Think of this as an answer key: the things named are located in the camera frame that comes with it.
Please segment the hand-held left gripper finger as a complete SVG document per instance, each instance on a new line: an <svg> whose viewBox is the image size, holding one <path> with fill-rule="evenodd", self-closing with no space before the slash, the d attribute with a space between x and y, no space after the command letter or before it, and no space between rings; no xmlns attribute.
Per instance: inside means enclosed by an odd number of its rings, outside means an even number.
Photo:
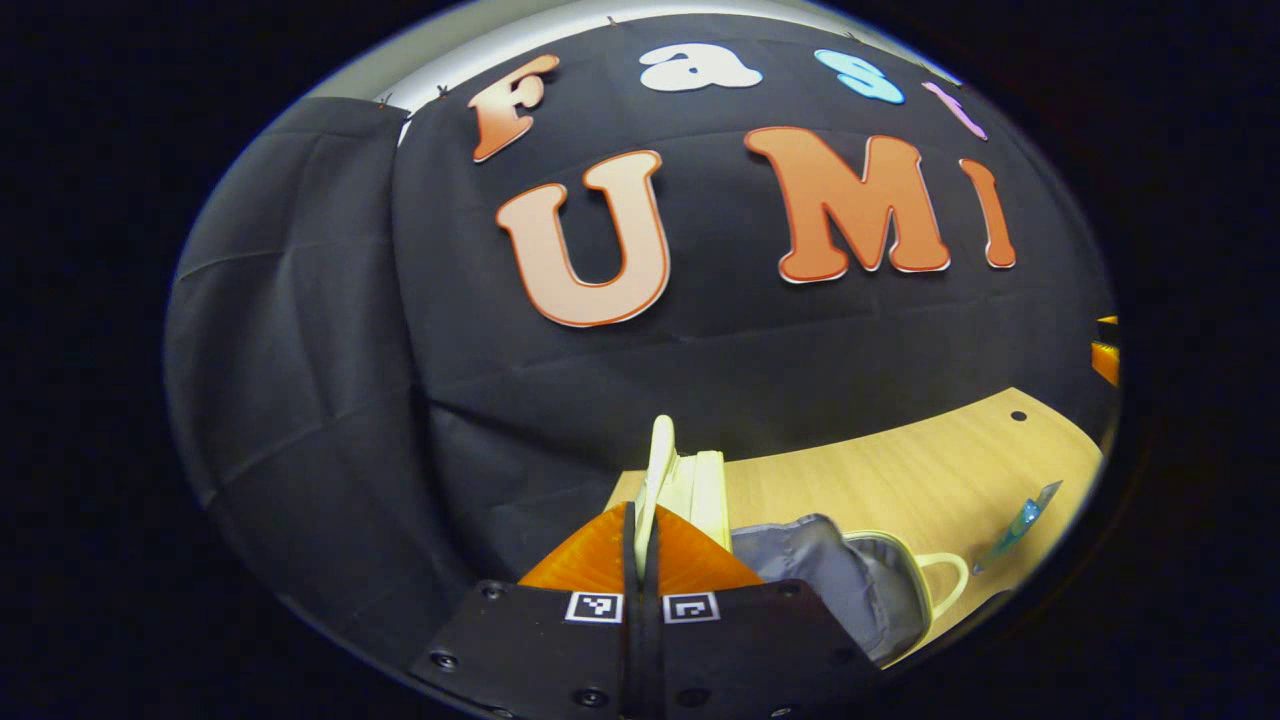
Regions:
<svg viewBox="0 0 1280 720"><path fill-rule="evenodd" d="M806 582L763 582L664 507L643 593L643 720L840 720L878 682Z"/></svg>
<svg viewBox="0 0 1280 720"><path fill-rule="evenodd" d="M634 711L634 505L604 514L617 591L481 580L424 646L410 675L481 720L620 720Z"/></svg>

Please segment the white and blue tube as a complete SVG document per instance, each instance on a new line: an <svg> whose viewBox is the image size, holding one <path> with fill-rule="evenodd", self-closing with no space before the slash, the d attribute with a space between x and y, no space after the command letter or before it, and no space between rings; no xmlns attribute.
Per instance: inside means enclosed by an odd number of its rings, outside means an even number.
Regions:
<svg viewBox="0 0 1280 720"><path fill-rule="evenodd" d="M992 544L972 565L972 575L977 577L991 569L1000 559L1011 552L1038 521L1044 510L1051 505L1062 482L1044 486L1036 498L1028 498L1019 510L1015 511L1011 521L996 536Z"/></svg>

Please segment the pale yellow suitcase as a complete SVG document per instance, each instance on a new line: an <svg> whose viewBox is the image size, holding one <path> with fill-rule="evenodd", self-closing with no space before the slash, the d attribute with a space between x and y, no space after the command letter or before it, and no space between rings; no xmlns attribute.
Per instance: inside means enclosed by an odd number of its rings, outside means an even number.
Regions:
<svg viewBox="0 0 1280 720"><path fill-rule="evenodd" d="M732 528L722 454L678 454L667 415L653 421L632 519L626 557L639 575L682 580L689 594L709 592L712 582L737 588L749 577L803 582L879 667L919 647L970 577L956 553L915 553L896 536L844 532L822 514Z"/></svg>

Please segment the black backdrop cloth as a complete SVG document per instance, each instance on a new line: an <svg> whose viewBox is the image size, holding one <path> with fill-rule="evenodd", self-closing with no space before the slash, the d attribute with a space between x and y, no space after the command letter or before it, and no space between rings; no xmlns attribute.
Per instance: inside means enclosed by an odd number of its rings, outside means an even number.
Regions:
<svg viewBox="0 0 1280 720"><path fill-rule="evenodd" d="M692 13L506 51L443 97L301 97L212 191L165 386L204 509L311 623L403 661L646 461L1014 388L1098 439L1094 234L980 95Z"/></svg>

